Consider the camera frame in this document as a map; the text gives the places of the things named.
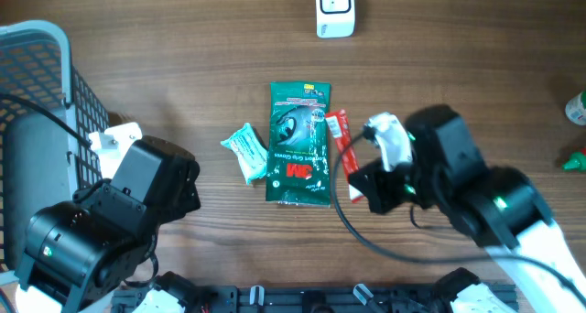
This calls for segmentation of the grey plastic shopping basket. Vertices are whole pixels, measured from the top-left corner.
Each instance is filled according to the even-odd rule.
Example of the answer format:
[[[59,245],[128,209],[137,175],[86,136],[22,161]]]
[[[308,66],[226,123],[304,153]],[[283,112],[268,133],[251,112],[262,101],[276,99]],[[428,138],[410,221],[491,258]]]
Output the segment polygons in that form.
[[[81,137],[109,114],[74,68],[65,32],[45,20],[1,28],[1,269],[13,271],[29,219],[101,178]]]

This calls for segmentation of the red yellow sauce bottle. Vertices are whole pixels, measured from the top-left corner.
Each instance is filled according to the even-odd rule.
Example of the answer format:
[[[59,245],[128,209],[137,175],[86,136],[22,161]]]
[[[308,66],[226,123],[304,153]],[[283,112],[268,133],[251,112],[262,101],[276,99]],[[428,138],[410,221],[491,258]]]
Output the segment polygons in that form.
[[[562,165],[563,171],[584,172],[586,169],[585,149],[572,153],[567,162]]]

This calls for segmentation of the white barcode scanner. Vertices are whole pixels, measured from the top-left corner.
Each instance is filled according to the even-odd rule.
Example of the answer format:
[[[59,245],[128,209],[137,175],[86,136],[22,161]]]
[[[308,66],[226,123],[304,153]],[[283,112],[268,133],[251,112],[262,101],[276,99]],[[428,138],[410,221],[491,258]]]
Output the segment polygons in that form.
[[[315,0],[319,38],[347,38],[355,29],[354,0]]]

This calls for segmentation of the green lid jar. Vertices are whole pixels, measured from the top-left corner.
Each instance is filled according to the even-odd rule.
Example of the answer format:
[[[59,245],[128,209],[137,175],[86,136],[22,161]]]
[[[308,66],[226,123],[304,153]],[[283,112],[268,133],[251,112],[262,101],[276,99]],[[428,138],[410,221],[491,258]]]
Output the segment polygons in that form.
[[[565,114],[568,119],[577,125],[586,125],[585,92],[568,101],[565,106]]]

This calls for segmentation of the red white toothpaste tube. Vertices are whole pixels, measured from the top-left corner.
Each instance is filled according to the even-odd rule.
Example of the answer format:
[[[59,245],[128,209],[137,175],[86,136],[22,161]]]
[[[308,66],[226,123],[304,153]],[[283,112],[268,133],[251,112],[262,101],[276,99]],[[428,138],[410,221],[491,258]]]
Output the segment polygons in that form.
[[[330,129],[331,136],[334,139],[338,152],[341,153],[346,148],[346,146],[352,142],[353,139],[350,132],[347,113],[344,109],[330,112],[326,114],[325,120],[327,126]],[[352,173],[359,170],[358,160],[352,148],[350,148],[343,155],[342,166],[346,178],[349,178]],[[364,197],[363,193],[350,183],[348,184],[348,188],[349,197],[352,203],[357,203]]]

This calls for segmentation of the green 3M gloves package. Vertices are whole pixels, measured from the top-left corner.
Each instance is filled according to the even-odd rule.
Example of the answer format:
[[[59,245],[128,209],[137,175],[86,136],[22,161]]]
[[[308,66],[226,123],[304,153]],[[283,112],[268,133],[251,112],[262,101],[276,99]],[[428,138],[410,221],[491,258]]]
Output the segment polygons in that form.
[[[266,200],[328,207],[330,199],[329,83],[277,81],[270,84],[271,111]]]

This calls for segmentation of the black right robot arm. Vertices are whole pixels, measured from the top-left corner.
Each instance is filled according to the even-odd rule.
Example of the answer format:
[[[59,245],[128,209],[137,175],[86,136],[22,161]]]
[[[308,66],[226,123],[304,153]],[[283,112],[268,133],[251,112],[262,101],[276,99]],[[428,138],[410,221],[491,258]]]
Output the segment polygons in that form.
[[[490,167],[463,118],[433,105],[400,122],[369,119],[361,138],[381,156],[349,176],[369,209],[386,214],[412,202],[438,207],[451,226],[497,262],[537,312],[582,312],[585,276],[553,211],[533,182],[513,167]]]

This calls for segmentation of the teal wet wipes pack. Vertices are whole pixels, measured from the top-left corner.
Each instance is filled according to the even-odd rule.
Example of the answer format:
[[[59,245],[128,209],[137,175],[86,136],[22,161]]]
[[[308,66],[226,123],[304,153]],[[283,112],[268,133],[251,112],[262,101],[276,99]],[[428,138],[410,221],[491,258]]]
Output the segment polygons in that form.
[[[245,183],[263,178],[267,171],[267,150],[260,143],[253,126],[245,123],[221,145],[230,149],[237,157]]]

